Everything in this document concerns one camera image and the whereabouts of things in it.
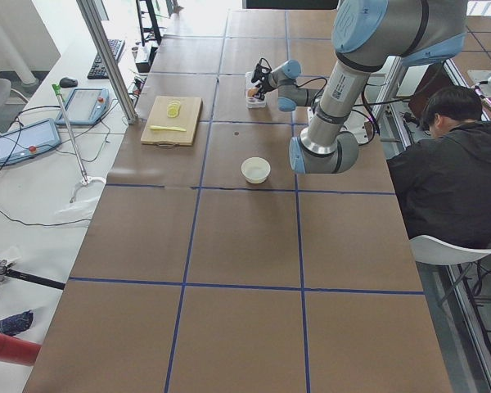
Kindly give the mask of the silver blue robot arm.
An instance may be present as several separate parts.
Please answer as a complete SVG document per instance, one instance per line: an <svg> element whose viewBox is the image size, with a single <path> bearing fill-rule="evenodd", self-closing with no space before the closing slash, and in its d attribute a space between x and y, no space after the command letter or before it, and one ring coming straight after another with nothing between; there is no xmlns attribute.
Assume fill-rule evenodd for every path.
<svg viewBox="0 0 491 393"><path fill-rule="evenodd" d="M465 1L344 1L334 23L337 62L309 126L290 141L297 174L336 174L358 159L358 142L342 129L370 74L389 56L406 67L456 56L466 35Z"/></svg>
<svg viewBox="0 0 491 393"><path fill-rule="evenodd" d="M327 85L327 78L317 77L298 84L300 74L301 65L296 60L288 60L273 69L262 57L246 80L256 89L253 93L255 99L262 100L267 93L277 91L279 111L292 112L297 107L310 107L315 111Z"/></svg>

